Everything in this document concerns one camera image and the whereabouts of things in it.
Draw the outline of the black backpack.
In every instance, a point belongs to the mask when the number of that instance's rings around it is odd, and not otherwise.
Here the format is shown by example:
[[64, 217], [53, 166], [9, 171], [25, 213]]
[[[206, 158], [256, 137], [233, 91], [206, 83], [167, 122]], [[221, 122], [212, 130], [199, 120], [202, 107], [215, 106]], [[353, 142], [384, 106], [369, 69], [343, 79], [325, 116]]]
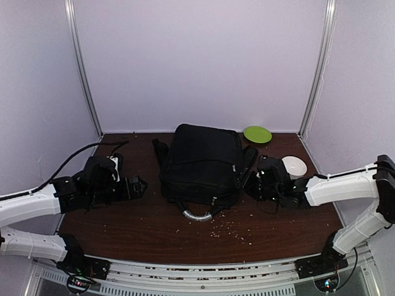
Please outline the black backpack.
[[252, 168], [258, 151], [236, 131], [181, 124], [171, 144], [152, 140], [162, 196], [191, 221], [209, 221], [234, 206], [242, 189], [236, 174]]

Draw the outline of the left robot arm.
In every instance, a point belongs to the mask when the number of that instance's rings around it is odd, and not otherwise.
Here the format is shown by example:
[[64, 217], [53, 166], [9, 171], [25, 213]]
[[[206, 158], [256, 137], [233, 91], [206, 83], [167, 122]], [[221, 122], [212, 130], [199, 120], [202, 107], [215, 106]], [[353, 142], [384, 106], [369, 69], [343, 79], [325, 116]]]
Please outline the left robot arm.
[[97, 205], [142, 198], [147, 182], [139, 176], [121, 176], [122, 162], [119, 154], [90, 157], [73, 176], [54, 178], [36, 189], [2, 196], [1, 255], [54, 260], [65, 263], [76, 274], [84, 273], [89, 261], [73, 236], [33, 234], [11, 226], [40, 216], [88, 212]]

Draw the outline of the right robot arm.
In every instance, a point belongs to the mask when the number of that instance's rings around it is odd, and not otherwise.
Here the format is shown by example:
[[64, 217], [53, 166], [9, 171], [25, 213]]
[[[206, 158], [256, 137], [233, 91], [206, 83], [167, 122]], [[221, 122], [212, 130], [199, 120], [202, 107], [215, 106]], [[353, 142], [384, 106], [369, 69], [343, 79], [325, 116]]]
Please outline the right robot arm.
[[235, 182], [255, 200], [274, 200], [292, 209], [342, 200], [373, 200], [351, 224], [329, 236], [316, 261], [317, 268], [325, 273], [355, 246], [394, 224], [394, 162], [388, 155], [379, 155], [375, 162], [353, 171], [298, 179], [291, 179], [281, 159], [262, 155], [257, 170], [242, 169], [235, 174]]

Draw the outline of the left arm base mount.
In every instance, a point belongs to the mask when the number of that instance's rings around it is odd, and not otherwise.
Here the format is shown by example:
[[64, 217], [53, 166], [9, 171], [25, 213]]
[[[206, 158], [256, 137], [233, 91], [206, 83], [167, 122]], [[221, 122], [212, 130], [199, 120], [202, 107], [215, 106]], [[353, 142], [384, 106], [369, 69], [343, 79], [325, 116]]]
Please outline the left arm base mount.
[[65, 285], [73, 294], [83, 294], [98, 285], [97, 280], [106, 280], [110, 270], [110, 261], [91, 257], [85, 258], [80, 266], [65, 262], [55, 264], [67, 275]]

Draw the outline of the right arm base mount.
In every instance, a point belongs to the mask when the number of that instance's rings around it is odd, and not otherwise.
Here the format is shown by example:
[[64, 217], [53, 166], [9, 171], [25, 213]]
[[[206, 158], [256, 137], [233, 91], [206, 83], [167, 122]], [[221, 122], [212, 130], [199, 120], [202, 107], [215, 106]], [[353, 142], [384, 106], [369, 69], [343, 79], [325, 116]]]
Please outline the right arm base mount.
[[299, 279], [312, 278], [315, 287], [326, 294], [337, 290], [340, 286], [339, 271], [348, 266], [346, 259], [336, 261], [321, 255], [295, 261]]

